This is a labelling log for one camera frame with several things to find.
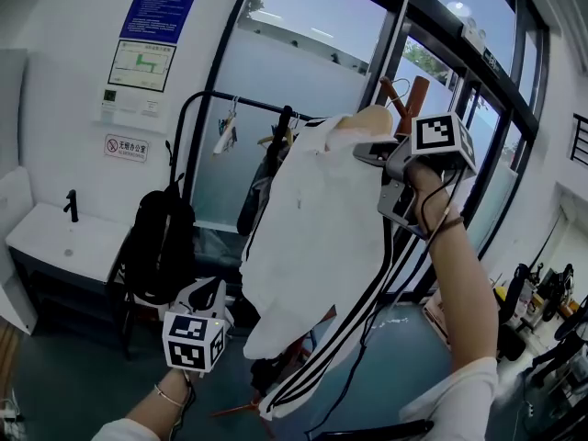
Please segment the hand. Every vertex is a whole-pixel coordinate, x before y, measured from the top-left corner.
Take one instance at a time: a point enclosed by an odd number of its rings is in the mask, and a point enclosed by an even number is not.
[[[408,169],[408,177],[413,184],[416,194],[414,214],[419,221],[421,229],[426,232],[424,220],[421,215],[423,201],[436,189],[439,189],[443,185],[443,182],[437,173],[420,162],[414,162],[411,164]],[[441,189],[427,200],[424,205],[424,215],[426,217],[426,223],[431,229],[434,229],[437,223],[441,221],[448,202],[449,195],[445,189]],[[451,205],[447,220],[452,221],[457,217],[458,212],[455,207]]]

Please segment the white shirt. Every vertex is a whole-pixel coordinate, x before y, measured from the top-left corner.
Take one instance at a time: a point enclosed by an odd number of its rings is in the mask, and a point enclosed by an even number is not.
[[[483,441],[498,383],[496,360],[474,361],[401,410],[403,423],[432,420],[433,429],[413,441]],[[131,420],[105,424],[93,441],[159,441]]]
[[[337,312],[304,367],[261,402],[269,420],[301,406],[349,355],[391,269],[391,223],[377,208],[382,169],[357,160],[353,150],[392,138],[336,130],[343,118],[307,123],[243,252],[243,294],[261,317],[245,357],[276,357],[333,305]]]

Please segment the blue sign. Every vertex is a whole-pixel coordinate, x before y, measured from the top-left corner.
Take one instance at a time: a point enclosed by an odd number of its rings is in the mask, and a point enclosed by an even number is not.
[[[121,38],[177,44],[194,0],[133,0]]]

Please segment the railing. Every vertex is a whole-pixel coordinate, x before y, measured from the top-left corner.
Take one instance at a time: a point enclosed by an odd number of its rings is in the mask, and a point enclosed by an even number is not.
[[[575,113],[573,117],[578,121],[578,124],[576,126],[576,135],[573,138],[570,158],[574,162],[580,162],[588,166],[588,118]]]

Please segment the sleeve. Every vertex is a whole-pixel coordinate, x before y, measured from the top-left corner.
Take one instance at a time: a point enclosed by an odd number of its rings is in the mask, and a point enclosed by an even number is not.
[[[102,426],[92,441],[159,441],[159,438],[142,424],[123,418]]]
[[[474,361],[401,410],[401,420],[431,420],[423,441],[483,441],[498,375],[496,359]]]

